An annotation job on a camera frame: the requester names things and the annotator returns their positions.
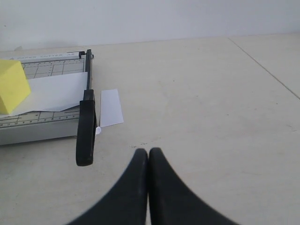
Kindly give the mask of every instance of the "yellow sponge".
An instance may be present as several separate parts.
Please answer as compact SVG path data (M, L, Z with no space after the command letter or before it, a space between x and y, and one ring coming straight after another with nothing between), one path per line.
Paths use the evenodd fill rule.
M0 60L0 113L10 114L30 92L21 62Z

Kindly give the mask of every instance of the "white paper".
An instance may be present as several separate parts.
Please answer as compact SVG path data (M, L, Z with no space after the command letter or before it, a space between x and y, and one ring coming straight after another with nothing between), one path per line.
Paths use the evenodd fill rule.
M101 91L100 126L107 127L124 123L117 89Z
M87 79L87 73L29 79L29 96L10 115L0 114L0 118L31 111L59 112L77 106L83 100Z

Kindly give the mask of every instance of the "black handle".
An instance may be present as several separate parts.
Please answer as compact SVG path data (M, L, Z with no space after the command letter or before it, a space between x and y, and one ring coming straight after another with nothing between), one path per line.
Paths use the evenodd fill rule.
M76 163L78 166L87 166L93 163L97 128L94 90L85 90L83 99L79 104L80 112L77 129Z

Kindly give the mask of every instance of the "paper cutter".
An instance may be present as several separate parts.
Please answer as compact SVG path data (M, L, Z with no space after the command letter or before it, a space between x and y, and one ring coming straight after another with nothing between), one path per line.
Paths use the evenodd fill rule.
M0 118L0 145L77 136L78 134L77 164L91 164L94 132L97 127L94 92L91 89L93 59L91 50L9 59L21 61L28 79L87 72L88 83L83 100L77 107L62 112L28 112L19 116Z

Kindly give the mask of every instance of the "white table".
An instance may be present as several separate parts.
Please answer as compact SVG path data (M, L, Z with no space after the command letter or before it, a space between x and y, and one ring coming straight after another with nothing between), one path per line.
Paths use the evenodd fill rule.
M282 39L291 46L286 60ZM289 62L299 59L300 35L231 40L298 93L299 60L294 69ZM156 146L196 194L236 222L298 224L300 102L231 40L0 52L91 48L96 98L117 88L125 120L103 128L88 167L76 166L75 139L0 147L0 224L65 224L110 189L136 148ZM265 42L277 48L267 54Z

